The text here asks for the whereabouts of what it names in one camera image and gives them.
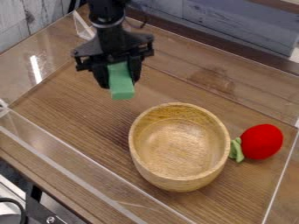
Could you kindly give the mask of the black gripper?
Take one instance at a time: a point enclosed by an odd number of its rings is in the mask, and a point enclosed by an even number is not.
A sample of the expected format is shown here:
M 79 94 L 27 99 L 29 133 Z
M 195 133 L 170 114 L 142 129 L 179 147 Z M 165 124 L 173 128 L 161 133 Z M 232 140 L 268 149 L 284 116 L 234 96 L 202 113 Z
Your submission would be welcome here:
M 122 25 L 98 29 L 95 37 L 78 46 L 71 56 L 77 70 L 90 70 L 102 88 L 110 89 L 107 65 L 129 62 L 133 82 L 141 80 L 143 60 L 155 54 L 153 34 L 127 31 Z

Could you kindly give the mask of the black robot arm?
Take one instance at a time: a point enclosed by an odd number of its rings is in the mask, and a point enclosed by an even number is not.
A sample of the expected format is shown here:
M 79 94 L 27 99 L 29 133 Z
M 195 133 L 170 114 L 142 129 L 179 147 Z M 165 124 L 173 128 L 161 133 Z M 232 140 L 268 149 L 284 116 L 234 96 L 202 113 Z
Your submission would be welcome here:
M 93 72 L 98 84 L 106 89 L 113 89 L 110 66 L 125 62 L 129 77 L 137 83 L 143 61 L 155 55 L 155 36 L 125 29 L 130 2 L 131 0 L 87 0 L 89 19 L 97 35 L 71 52 L 77 70 Z

